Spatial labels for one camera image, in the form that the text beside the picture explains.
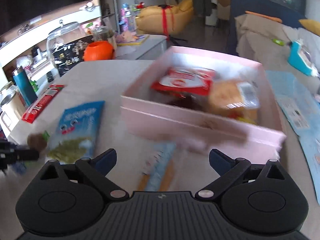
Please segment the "yellow snack packet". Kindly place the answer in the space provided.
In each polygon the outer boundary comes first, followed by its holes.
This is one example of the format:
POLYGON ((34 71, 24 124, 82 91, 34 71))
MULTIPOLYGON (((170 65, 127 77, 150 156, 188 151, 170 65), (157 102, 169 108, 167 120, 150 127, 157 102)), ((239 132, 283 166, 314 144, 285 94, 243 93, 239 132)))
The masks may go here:
POLYGON ((247 124, 253 124, 253 125, 257 124, 254 120, 252 120, 250 118, 242 117, 242 116, 236 117, 236 120, 240 121, 240 122, 247 123, 247 124))

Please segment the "round bread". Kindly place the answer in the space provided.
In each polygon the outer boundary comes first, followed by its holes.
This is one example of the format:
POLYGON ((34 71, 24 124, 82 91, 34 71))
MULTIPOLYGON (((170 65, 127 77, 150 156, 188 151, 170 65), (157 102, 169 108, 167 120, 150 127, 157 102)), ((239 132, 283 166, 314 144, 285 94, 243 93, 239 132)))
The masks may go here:
POLYGON ((229 79, 216 81, 208 94, 207 110, 214 114, 256 110, 260 101, 255 87, 247 81, 229 79))

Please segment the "pink plush toy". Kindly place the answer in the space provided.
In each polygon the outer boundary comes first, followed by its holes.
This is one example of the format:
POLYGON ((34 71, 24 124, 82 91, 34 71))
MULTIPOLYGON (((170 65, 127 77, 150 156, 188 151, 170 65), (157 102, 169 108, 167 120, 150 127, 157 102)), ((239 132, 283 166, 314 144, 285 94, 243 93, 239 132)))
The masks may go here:
POLYGON ((137 40, 136 32, 134 31, 124 31, 121 34, 118 34, 116 37, 117 43, 129 43, 135 42, 137 40))

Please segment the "pink cardboard box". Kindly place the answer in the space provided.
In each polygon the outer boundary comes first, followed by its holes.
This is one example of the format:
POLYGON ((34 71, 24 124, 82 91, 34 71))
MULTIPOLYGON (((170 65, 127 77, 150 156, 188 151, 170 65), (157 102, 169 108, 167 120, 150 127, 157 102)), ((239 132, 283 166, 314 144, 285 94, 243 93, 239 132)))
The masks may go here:
POLYGON ((216 148, 232 158, 253 163, 276 159, 286 136, 277 102, 263 65, 242 57, 188 47, 171 47, 155 60, 121 97, 121 114, 127 129, 140 137, 170 140, 195 152, 216 148), (207 110, 208 95, 172 94, 151 88, 170 67, 207 68, 216 81, 237 79, 256 89, 256 110, 214 114, 207 110), (236 120, 242 116, 257 124, 236 120))

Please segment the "teal water bottle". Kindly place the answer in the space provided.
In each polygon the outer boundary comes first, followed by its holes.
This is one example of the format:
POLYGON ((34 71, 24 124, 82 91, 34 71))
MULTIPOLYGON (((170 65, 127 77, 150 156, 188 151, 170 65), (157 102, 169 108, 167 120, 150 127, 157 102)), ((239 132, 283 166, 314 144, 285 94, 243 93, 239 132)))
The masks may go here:
POLYGON ((25 100, 25 103, 27 106, 31 106, 37 100, 37 95, 33 90, 33 87, 23 67, 17 67, 14 70, 13 78, 20 90, 20 93, 22 94, 22 97, 25 100))

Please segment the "large glass jar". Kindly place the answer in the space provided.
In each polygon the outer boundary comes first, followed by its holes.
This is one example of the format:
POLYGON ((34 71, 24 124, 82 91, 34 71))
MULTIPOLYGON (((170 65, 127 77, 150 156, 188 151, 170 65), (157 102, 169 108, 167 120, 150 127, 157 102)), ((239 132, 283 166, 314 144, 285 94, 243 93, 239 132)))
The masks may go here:
POLYGON ((54 53, 63 46, 85 36, 79 22, 64 23, 63 19, 59 20, 59 27, 52 30, 47 37, 46 48, 48 59, 57 69, 56 56, 54 53))

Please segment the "red white snack bag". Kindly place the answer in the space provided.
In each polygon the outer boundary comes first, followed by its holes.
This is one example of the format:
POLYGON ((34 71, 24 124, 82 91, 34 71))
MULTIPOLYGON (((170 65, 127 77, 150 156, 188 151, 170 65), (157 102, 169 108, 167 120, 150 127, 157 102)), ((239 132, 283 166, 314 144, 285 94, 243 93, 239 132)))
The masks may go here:
POLYGON ((170 67, 162 77, 152 83, 151 88, 172 94, 207 96, 215 76, 216 71, 212 69, 170 67))

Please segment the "long orange biscuit pack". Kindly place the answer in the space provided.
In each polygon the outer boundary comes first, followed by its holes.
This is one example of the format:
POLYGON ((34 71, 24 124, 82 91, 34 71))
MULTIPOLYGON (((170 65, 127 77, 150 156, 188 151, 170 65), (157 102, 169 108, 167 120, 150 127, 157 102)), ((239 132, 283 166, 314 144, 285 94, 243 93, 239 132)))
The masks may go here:
POLYGON ((175 150, 174 142, 164 141, 155 145, 153 153, 145 160, 138 191, 168 191, 175 175, 175 150))

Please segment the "black remote control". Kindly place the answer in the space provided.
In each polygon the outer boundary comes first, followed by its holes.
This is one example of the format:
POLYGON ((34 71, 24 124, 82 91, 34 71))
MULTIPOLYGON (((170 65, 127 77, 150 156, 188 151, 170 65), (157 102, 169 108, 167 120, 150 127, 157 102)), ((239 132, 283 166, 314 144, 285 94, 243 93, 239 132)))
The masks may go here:
POLYGON ((54 81, 54 76, 53 76, 53 74, 52 74, 51 71, 47 72, 47 73, 46 73, 46 76, 47 76, 47 81, 48 81, 48 83, 51 83, 51 82, 54 81))

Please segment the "grey covered sofa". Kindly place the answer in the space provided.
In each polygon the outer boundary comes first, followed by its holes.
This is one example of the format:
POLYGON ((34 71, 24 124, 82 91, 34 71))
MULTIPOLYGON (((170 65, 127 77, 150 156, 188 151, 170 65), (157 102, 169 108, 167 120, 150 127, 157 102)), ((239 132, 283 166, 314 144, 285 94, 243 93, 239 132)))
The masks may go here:
POLYGON ((313 69, 311 75, 319 74, 319 33, 305 28, 306 25, 319 25, 313 20, 299 20, 301 28, 293 28, 282 23, 256 16, 243 14, 235 18, 236 52, 240 57, 258 61, 266 69, 285 71, 294 42, 302 42, 313 69))

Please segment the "red long snack packet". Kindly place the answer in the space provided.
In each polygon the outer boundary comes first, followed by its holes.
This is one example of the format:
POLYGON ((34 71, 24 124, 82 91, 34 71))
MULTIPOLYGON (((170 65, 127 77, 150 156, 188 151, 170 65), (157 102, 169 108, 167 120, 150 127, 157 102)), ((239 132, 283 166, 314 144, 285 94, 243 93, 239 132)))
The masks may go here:
POLYGON ((50 85, 40 98, 25 111, 22 120, 32 124, 64 87, 65 85, 50 85))

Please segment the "blue cartoon play mat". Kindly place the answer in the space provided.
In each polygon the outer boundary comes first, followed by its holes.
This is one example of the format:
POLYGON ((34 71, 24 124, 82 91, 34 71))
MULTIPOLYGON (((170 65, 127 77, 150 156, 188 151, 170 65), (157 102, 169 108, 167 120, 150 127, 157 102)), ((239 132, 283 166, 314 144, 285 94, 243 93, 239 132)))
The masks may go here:
POLYGON ((291 73, 266 71, 276 101, 298 136, 319 200, 319 103, 291 73))

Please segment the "orange pumpkin container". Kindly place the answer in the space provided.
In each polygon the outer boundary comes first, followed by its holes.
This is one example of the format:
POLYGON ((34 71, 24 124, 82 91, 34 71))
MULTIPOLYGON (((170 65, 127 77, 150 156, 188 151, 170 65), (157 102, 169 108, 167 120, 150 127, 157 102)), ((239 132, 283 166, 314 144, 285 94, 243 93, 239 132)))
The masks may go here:
POLYGON ((115 49, 107 41, 90 43, 84 51, 84 61, 114 60, 115 49))

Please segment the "blue seaweed snack bag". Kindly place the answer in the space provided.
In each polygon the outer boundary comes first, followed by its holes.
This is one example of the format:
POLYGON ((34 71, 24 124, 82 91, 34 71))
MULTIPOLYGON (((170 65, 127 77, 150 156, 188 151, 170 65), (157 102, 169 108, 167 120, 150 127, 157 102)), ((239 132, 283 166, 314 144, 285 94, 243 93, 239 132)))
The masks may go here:
POLYGON ((104 105, 104 101, 94 101, 66 109, 49 138, 48 159, 73 164, 92 158, 104 105))

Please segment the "white coffee table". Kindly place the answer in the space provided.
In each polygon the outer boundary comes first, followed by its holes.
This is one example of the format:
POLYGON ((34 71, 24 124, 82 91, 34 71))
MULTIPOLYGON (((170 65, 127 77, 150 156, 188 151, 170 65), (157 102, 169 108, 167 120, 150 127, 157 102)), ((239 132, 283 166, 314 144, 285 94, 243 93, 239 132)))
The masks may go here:
POLYGON ((155 60, 167 50, 167 38, 149 35, 140 45, 118 46, 116 60, 155 60))

